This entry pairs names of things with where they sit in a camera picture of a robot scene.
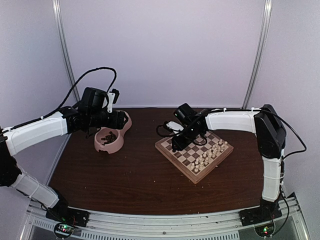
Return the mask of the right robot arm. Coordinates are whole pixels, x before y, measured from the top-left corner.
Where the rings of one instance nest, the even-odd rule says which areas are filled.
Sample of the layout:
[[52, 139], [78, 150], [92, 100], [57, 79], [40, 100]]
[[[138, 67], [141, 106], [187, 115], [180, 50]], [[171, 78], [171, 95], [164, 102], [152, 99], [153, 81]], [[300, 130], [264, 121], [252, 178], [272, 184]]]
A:
[[172, 131], [172, 148], [184, 150], [197, 136], [207, 131], [230, 130], [249, 132], [256, 136], [258, 151], [263, 161], [263, 190], [256, 210], [259, 220], [268, 220], [278, 208], [281, 185], [285, 175], [284, 149], [287, 131], [270, 104], [249, 110], [239, 108], [203, 109], [196, 112], [187, 103], [179, 106], [164, 126]]

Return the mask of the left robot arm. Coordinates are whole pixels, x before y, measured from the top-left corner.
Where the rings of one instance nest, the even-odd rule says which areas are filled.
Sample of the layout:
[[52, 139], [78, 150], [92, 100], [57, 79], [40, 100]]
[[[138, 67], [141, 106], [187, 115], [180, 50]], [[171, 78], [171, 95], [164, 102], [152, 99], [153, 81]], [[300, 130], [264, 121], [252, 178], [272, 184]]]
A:
[[103, 127], [124, 129], [130, 117], [121, 110], [113, 110], [120, 93], [87, 87], [74, 106], [61, 106], [48, 116], [7, 127], [0, 131], [0, 185], [12, 187], [51, 209], [61, 222], [72, 218], [67, 201], [54, 189], [36, 180], [18, 167], [14, 158], [19, 152], [48, 139], [77, 131]]

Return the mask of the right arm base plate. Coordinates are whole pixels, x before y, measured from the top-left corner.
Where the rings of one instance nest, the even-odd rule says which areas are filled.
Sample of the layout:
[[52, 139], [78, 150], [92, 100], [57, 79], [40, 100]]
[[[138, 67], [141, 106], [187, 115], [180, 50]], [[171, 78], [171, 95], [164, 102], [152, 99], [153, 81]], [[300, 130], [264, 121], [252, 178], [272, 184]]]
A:
[[242, 226], [256, 225], [272, 219], [280, 218], [282, 212], [279, 209], [270, 212], [270, 210], [261, 207], [244, 209], [239, 212]]

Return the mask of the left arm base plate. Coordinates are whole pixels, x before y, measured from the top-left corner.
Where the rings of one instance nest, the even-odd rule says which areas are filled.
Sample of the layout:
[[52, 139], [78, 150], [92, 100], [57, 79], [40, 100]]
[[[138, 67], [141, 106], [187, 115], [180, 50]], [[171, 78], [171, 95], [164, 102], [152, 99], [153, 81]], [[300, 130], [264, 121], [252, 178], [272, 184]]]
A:
[[45, 214], [47, 219], [76, 227], [86, 227], [89, 221], [89, 216], [90, 213], [88, 211], [75, 208], [68, 208], [67, 214], [64, 216], [58, 215], [57, 213], [53, 212], [52, 209], [49, 209]]

